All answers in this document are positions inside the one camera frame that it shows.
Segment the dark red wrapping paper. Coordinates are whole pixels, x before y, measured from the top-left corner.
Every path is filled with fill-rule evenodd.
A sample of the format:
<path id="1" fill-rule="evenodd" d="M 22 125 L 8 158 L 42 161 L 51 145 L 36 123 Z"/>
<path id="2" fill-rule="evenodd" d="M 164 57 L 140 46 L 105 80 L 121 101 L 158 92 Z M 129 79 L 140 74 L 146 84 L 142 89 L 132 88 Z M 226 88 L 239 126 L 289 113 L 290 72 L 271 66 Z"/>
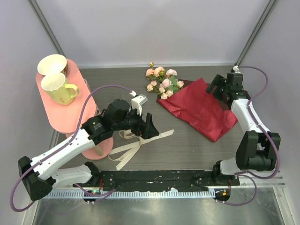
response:
<path id="1" fill-rule="evenodd" d="M 183 82 L 182 90 L 166 100 L 157 97 L 156 102 L 173 116 L 216 142 L 235 126 L 238 122 L 236 116 L 224 103 L 206 92 L 208 84 L 203 78 Z"/>

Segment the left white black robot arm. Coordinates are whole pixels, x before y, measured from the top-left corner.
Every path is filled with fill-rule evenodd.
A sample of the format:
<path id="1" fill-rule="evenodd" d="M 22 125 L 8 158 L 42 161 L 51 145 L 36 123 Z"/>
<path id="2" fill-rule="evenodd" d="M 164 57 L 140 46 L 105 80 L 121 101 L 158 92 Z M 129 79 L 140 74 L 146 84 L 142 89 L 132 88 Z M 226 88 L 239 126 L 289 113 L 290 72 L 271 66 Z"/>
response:
<path id="1" fill-rule="evenodd" d="M 53 188 L 84 184 L 95 187 L 101 173 L 92 162 L 59 170 L 66 162 L 112 137 L 115 131 L 128 130 L 142 139 L 159 135 L 153 125 L 152 115 L 142 119 L 140 97 L 127 101 L 116 99 L 98 116 L 89 118 L 78 132 L 34 158 L 22 157 L 18 160 L 19 174 L 31 200 L 39 200 L 48 195 Z"/>

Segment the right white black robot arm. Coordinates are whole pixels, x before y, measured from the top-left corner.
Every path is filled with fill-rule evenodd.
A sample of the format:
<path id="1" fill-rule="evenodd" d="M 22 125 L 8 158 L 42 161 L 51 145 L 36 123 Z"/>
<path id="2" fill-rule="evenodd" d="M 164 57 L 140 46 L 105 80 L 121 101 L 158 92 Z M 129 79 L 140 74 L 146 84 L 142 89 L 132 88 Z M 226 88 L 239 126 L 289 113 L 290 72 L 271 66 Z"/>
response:
<path id="1" fill-rule="evenodd" d="M 242 73 L 230 72 L 227 77 L 216 75 L 206 89 L 229 107 L 244 133 L 235 157 L 217 161 L 213 166 L 211 178 L 217 185 L 245 173 L 259 179 L 272 179 L 280 167 L 278 150 L 281 137 L 262 123 L 242 82 Z"/>

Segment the cream ribbon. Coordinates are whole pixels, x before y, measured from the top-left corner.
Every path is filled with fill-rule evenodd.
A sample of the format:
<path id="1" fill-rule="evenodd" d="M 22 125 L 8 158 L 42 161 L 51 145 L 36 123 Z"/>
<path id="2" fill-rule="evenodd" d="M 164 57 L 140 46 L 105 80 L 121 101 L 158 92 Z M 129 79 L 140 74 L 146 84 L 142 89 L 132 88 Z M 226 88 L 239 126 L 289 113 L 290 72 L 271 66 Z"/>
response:
<path id="1" fill-rule="evenodd" d="M 132 138 L 137 138 L 138 141 L 112 149 L 110 151 L 110 153 L 108 154 L 107 158 L 110 161 L 118 162 L 118 164 L 116 165 L 116 170 L 120 171 L 132 159 L 132 157 L 138 152 L 138 150 L 140 149 L 140 147 L 142 145 L 150 143 L 154 140 L 158 140 L 158 139 L 162 139 L 162 138 L 171 136 L 171 135 L 173 135 L 173 133 L 174 133 L 174 129 L 160 133 L 158 136 L 152 137 L 150 139 L 143 139 L 140 136 L 134 135 L 130 130 L 120 131 L 119 136 L 122 137 L 123 139 L 129 140 Z M 115 155 L 117 153 L 122 153 L 122 152 L 124 152 L 124 153 L 120 157 L 118 157 L 116 159 L 111 158 L 111 155 Z"/>

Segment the pink flower bouquet red wrap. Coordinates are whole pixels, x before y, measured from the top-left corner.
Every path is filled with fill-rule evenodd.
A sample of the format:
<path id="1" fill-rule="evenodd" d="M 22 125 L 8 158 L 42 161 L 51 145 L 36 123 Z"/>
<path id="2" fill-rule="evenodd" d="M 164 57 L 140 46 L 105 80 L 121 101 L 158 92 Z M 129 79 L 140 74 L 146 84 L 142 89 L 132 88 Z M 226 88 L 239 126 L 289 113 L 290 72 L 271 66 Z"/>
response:
<path id="1" fill-rule="evenodd" d="M 165 70 L 163 67 L 154 67 L 149 63 L 146 78 L 150 83 L 146 86 L 147 92 L 154 92 L 159 99 L 166 100 L 184 87 L 184 81 L 177 79 L 177 72 L 174 69 Z"/>

